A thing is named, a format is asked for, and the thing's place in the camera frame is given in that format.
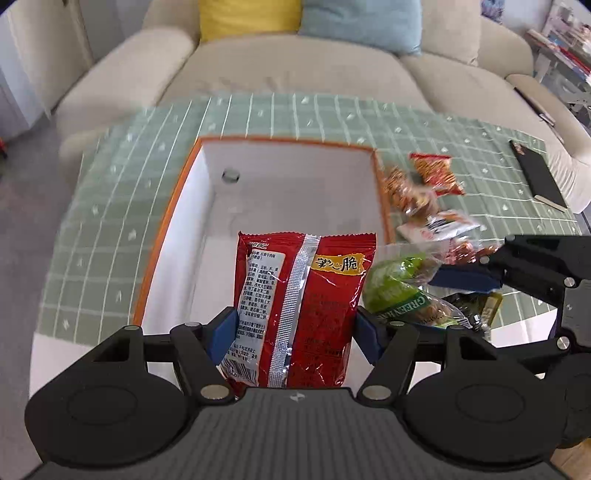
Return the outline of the green peanut snack bag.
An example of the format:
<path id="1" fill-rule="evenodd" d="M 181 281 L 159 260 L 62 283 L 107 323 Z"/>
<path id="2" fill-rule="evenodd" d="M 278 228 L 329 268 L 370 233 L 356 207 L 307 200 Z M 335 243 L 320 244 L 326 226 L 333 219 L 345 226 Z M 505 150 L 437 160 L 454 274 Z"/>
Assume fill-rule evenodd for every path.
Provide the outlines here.
<path id="1" fill-rule="evenodd" d="M 457 307 L 424 289 L 441 265 L 438 259 L 424 253 L 374 264 L 363 287 L 363 306 L 386 324 L 401 321 L 439 329 L 472 329 Z"/>

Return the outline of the white spicy strip packet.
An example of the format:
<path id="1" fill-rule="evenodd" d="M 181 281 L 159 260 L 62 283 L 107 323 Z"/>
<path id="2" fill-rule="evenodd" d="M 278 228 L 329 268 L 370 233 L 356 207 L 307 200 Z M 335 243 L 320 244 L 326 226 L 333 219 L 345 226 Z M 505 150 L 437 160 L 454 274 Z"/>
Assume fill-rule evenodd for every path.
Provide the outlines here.
<path id="1" fill-rule="evenodd" d="M 478 229 L 481 224 L 458 210 L 440 211 L 424 224 L 409 221 L 397 227 L 397 232 L 410 243 L 443 241 Z"/>

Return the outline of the clear assorted candy bag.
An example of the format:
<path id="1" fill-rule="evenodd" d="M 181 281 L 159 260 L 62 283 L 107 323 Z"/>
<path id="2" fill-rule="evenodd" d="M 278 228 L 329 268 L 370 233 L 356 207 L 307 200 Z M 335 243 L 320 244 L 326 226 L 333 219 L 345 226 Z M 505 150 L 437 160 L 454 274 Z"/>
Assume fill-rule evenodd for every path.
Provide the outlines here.
<path id="1" fill-rule="evenodd" d="M 415 184 L 398 167 L 393 167 L 389 171 L 386 189 L 392 206 L 409 218 L 425 220 L 439 212 L 434 190 Z"/>

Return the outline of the red crispy noodle snack bag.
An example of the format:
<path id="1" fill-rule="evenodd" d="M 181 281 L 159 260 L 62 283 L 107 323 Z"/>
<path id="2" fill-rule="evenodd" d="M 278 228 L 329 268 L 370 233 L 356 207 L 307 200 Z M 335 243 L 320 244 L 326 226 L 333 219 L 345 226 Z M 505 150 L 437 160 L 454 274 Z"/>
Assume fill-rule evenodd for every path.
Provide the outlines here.
<path id="1" fill-rule="evenodd" d="M 239 233 L 238 327 L 221 361 L 236 395 L 250 387 L 342 386 L 376 249 L 374 233 Z"/>

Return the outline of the Mimi shrimp stick bag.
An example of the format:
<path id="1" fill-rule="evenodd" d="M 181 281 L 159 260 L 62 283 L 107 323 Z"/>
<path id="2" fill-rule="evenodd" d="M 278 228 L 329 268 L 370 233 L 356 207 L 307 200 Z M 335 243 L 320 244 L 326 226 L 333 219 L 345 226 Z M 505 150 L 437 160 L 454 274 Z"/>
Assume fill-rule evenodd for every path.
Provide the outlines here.
<path id="1" fill-rule="evenodd" d="M 409 158 L 423 183 L 432 188 L 438 197 L 465 194 L 452 170 L 451 156 L 411 153 Z"/>

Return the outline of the red braised meat packet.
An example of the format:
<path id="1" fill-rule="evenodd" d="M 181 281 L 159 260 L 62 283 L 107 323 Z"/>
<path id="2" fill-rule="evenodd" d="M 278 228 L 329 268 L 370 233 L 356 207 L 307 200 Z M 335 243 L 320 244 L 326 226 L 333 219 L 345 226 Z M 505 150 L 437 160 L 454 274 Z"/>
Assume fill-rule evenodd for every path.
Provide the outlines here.
<path id="1" fill-rule="evenodd" d="M 471 240 L 467 237 L 455 238 L 450 243 L 444 264 L 469 265 L 478 263 L 482 257 L 494 254 L 499 247 L 498 243 L 485 245 L 481 241 Z"/>

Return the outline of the black shiny snack bag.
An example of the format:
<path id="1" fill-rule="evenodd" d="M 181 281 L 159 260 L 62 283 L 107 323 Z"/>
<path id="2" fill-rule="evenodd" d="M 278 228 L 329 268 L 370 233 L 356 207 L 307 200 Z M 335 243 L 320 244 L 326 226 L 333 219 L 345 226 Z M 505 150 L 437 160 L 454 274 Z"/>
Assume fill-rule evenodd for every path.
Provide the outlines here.
<path id="1" fill-rule="evenodd" d="M 503 295 L 498 292 L 456 293 L 448 297 L 448 302 L 460 310 L 472 329 L 488 341 L 502 301 Z"/>

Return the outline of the black notebook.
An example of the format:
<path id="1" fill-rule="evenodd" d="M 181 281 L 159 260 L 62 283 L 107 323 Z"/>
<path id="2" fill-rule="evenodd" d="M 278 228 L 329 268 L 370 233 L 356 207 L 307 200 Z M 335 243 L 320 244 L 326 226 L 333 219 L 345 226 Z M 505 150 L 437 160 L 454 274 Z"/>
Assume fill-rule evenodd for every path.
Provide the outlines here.
<path id="1" fill-rule="evenodd" d="M 567 213 L 567 204 L 544 157 L 515 140 L 510 140 L 509 145 L 522 169 L 533 198 L 558 211 Z"/>

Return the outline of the green grid tablecloth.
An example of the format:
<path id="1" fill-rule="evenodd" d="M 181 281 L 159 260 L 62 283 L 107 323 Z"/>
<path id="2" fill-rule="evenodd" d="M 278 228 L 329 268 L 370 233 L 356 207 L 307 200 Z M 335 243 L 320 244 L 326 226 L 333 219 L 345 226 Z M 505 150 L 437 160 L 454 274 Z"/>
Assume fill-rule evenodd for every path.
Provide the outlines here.
<path id="1" fill-rule="evenodd" d="M 473 238 L 577 235 L 571 213 L 536 201 L 509 144 L 548 143 L 454 114 L 328 94 L 199 95 L 147 108 L 110 128 L 82 154 L 73 201 L 57 236 L 36 331 L 93 346 L 130 322 L 169 197 L 198 139 L 263 137 L 373 147 L 384 167 L 410 155 L 447 154 L 464 194 L 443 204 L 475 218 Z"/>

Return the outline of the orange storage box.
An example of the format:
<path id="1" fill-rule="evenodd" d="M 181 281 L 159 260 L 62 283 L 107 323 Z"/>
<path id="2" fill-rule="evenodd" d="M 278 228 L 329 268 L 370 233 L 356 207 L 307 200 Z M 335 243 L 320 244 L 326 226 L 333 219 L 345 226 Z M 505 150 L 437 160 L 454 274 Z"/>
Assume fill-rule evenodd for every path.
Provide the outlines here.
<path id="1" fill-rule="evenodd" d="M 166 333 L 233 301 L 238 233 L 374 232 L 394 240 L 376 150 L 311 140 L 195 142 L 162 216 L 132 322 Z"/>

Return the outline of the beige sofa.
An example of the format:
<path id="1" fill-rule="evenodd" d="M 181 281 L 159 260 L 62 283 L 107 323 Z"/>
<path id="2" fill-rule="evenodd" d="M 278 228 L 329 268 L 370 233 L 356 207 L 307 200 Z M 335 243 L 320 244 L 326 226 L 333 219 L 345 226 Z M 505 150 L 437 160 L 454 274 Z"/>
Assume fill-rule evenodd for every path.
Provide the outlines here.
<path id="1" fill-rule="evenodd" d="M 57 110 L 59 158 L 76 177 L 85 148 L 144 107 L 216 91 L 349 94 L 457 114 L 546 144 L 571 210 L 590 203 L 590 136 L 534 75 L 529 44 L 475 1 L 423 6 L 423 51 L 396 57 L 296 33 L 200 43 L 197 3 L 154 1 L 141 29 L 100 60 Z"/>

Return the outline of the light blue cushion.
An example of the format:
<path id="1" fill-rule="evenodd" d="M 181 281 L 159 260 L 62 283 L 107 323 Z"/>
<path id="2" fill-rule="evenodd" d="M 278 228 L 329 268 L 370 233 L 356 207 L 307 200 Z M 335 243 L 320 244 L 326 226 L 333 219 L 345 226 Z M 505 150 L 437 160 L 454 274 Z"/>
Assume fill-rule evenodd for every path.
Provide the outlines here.
<path id="1" fill-rule="evenodd" d="M 302 1 L 298 32 L 396 55 L 421 52 L 422 4 L 411 0 Z"/>

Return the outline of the yellow cushion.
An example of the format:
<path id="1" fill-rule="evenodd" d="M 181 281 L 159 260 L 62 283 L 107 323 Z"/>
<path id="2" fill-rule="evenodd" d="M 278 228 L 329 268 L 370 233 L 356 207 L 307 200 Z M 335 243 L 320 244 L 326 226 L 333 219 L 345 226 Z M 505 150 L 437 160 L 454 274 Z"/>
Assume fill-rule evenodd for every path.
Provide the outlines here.
<path id="1" fill-rule="evenodd" d="M 198 1 L 199 32 L 204 42 L 224 38 L 294 33 L 300 29 L 300 0 Z"/>

